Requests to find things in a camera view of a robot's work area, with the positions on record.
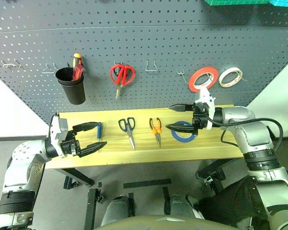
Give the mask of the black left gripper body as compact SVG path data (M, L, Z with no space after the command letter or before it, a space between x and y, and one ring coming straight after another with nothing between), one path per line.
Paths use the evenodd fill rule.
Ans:
M60 144L63 157L67 157L69 154L80 157L81 147L80 142L76 139L76 135L77 133L73 130L68 131L65 140Z

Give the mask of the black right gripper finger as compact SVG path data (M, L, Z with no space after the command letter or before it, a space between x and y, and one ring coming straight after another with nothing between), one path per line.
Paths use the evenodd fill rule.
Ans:
M175 132L197 135L197 128L188 122L176 122L165 125L165 127Z
M194 110L194 104L174 104L169 107L170 110L176 111L176 112L187 112L187 111L193 111Z

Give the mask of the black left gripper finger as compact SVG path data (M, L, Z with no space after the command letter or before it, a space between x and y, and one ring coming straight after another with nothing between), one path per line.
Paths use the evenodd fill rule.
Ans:
M79 157L82 158L84 156L97 152L101 148L103 148L107 143L108 143L107 141L103 141L103 142L96 142L96 143L90 144L86 148L79 150Z
M74 125L72 127L74 133L78 133L81 131L88 131L98 126L98 122L86 122L78 125Z

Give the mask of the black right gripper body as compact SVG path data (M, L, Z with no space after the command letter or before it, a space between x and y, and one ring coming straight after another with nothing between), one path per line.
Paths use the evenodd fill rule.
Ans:
M207 127L209 115L209 107L206 103L194 103L193 104L193 134L198 135L198 130Z

